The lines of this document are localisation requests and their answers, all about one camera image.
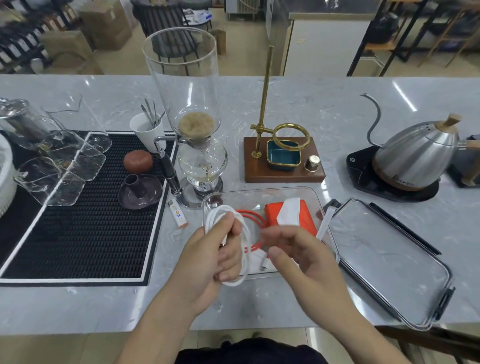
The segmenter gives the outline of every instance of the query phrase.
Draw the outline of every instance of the gray countertop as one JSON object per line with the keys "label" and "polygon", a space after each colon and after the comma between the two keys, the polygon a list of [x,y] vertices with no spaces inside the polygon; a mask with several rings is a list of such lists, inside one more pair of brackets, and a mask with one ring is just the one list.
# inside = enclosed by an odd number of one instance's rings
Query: gray countertop
{"label": "gray countertop", "polygon": [[276,0],[283,3],[290,19],[374,18],[380,0]]}
{"label": "gray countertop", "polygon": [[[253,135],[262,95],[259,77],[221,77],[222,125],[215,137],[228,149],[225,190],[280,187],[282,184],[243,182],[242,139]],[[48,105],[50,90],[76,90],[84,94],[93,112],[108,130],[127,130],[139,113],[144,97],[160,104],[149,76],[3,75],[0,96],[26,98],[34,106]],[[451,268],[457,291],[442,323],[480,321],[480,208],[479,190],[458,189],[443,176],[433,199],[396,203],[357,191],[345,168],[348,153],[366,148],[365,134],[375,108],[361,93],[377,98],[383,117],[372,134],[378,143],[403,128],[441,120],[456,112],[464,119],[462,137],[479,133],[480,80],[476,78],[273,78],[269,88],[265,124],[273,127],[293,121],[305,126],[315,139],[326,173],[313,188],[324,204],[359,197],[375,202],[436,246]],[[154,295],[167,281],[180,252],[194,229],[201,225],[198,211],[184,210],[188,228],[176,229],[165,213],[149,285],[146,287],[0,287],[0,335],[88,333],[132,330]],[[352,280],[350,293],[359,311],[375,325],[397,322]],[[391,282],[395,292],[395,282]],[[299,308],[281,277],[253,279],[238,287],[223,287],[218,299],[192,324],[192,330],[228,328],[289,328],[314,326]]]}

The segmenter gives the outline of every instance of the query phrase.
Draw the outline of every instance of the brass pour-over stand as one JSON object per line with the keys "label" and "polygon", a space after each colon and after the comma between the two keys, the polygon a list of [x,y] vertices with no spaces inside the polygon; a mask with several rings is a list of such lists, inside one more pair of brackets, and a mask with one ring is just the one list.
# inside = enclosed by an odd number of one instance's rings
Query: brass pour-over stand
{"label": "brass pour-over stand", "polygon": [[[268,82],[272,70],[273,46],[268,48],[267,65],[265,70],[264,88],[262,92],[262,103],[260,106],[260,119],[258,124],[250,125],[250,129],[257,132],[256,137],[244,137],[243,153],[245,161],[245,182],[322,182],[325,179],[325,173],[318,158],[315,142],[310,138],[310,134],[303,126],[294,123],[283,123],[277,125],[274,129],[264,126],[265,105],[267,101]],[[303,133],[304,137],[281,137],[279,139],[276,133],[280,129],[292,128]],[[272,137],[262,137],[263,133],[269,133]],[[294,159],[294,164],[283,162],[274,163],[269,159],[273,155],[273,141],[276,145],[275,152],[280,158]]]}

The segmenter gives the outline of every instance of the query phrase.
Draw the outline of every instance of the teal ceramic bowl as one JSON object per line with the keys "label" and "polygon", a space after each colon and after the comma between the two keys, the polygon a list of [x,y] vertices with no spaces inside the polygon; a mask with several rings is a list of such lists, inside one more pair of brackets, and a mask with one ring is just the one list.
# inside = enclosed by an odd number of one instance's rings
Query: teal ceramic bowl
{"label": "teal ceramic bowl", "polygon": [[[288,146],[299,146],[292,140],[279,140]],[[270,139],[267,142],[267,163],[270,169],[291,171],[300,165],[301,154],[300,151],[291,152],[280,148],[273,139]]]}

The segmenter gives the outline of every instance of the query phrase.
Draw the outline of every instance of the kettle spout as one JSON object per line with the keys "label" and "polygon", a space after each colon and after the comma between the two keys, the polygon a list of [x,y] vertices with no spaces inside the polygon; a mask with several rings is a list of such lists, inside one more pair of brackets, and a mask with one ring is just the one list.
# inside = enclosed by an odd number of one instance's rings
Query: kettle spout
{"label": "kettle spout", "polygon": [[381,148],[382,147],[381,144],[376,144],[376,143],[372,142],[372,140],[370,139],[370,134],[372,134],[372,131],[375,129],[375,126],[377,126],[378,122],[380,121],[380,118],[382,117],[382,110],[380,109],[380,105],[378,105],[377,100],[375,100],[373,97],[371,97],[368,94],[361,94],[360,96],[363,96],[363,97],[367,98],[368,100],[370,100],[371,102],[373,102],[373,104],[377,108],[377,118],[373,122],[370,129],[367,131],[367,140],[371,145],[379,146]]}

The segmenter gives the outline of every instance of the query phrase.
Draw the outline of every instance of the orange pouch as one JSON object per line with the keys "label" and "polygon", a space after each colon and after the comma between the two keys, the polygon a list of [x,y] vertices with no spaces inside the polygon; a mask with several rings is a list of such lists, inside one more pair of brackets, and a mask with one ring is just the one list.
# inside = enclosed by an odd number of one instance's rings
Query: orange pouch
{"label": "orange pouch", "polygon": [[[275,202],[274,204],[265,205],[265,216],[267,218],[268,226],[278,225],[276,217],[283,206],[283,202]],[[305,200],[300,200],[300,227],[304,228],[313,236],[317,235],[317,228],[312,220],[310,211],[308,210]]]}

